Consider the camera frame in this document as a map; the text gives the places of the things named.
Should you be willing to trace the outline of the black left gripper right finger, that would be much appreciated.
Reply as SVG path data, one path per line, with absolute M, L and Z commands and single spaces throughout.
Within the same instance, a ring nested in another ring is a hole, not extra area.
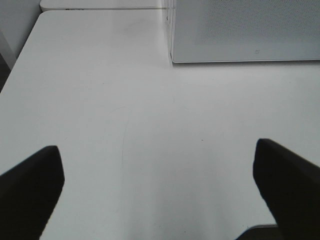
M 285 240 L 320 238 L 320 168 L 279 143 L 256 143 L 253 178 Z

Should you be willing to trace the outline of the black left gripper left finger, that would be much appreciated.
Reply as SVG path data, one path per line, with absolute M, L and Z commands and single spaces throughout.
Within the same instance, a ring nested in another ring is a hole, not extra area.
M 59 149 L 46 146 L 0 176 L 0 238 L 40 239 L 65 183 Z

